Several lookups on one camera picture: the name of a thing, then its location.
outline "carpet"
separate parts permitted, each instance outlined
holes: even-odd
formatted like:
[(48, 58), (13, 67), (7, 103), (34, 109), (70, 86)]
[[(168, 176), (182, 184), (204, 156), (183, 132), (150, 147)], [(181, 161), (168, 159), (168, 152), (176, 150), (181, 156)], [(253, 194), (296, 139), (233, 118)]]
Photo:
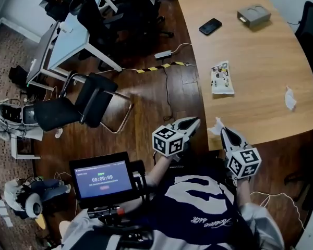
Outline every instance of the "carpet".
[[(20, 99), (20, 90), (8, 78), (11, 67), (17, 65), (28, 70), (32, 52), (36, 45), (10, 28), (0, 26), (0, 100)], [(5, 182), (16, 177), (26, 178), (33, 175), (31, 160), (15, 160), (10, 154), (10, 142), (0, 139), (0, 188)], [(0, 244), (3, 249), (38, 249), (35, 233), (38, 227), (34, 220), (21, 220), (6, 206), (13, 227), (8, 228), (0, 215)]]

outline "smartphone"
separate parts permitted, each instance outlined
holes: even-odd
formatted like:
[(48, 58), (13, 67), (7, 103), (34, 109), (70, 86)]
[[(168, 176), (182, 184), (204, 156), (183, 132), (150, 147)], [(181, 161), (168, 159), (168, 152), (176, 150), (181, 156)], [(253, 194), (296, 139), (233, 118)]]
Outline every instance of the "smartphone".
[(199, 27), (199, 31), (205, 35), (209, 35), (214, 32), (216, 29), (220, 28), (222, 23), (217, 19), (211, 19), (203, 26)]

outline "power strip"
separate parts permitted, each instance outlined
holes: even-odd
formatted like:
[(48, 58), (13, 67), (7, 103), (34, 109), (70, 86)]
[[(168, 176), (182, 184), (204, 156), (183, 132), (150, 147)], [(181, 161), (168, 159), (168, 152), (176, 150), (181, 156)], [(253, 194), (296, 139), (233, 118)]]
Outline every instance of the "power strip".
[(165, 57), (170, 57), (171, 55), (172, 55), (172, 51), (168, 50), (168, 51), (157, 53), (154, 56), (156, 60), (160, 60), (160, 59), (164, 59)]

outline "navy t-shirt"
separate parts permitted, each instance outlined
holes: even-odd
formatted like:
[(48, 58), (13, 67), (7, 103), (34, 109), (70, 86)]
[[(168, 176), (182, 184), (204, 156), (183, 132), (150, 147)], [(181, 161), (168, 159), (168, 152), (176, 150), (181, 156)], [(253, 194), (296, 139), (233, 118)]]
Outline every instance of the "navy t-shirt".
[(212, 166), (170, 167), (137, 223), (167, 237), (213, 249), (219, 248), (216, 244), (230, 244), (236, 236), (252, 236), (238, 212), (233, 182)]

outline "timer display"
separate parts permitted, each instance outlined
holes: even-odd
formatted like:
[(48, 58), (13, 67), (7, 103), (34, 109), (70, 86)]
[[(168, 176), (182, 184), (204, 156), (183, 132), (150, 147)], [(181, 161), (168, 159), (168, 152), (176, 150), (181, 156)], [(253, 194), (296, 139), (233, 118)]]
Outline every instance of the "timer display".
[(102, 176), (102, 177), (92, 178), (92, 182), (111, 180), (112, 178), (113, 178), (112, 175)]
[(81, 198), (118, 193), (132, 189), (124, 161), (74, 169)]

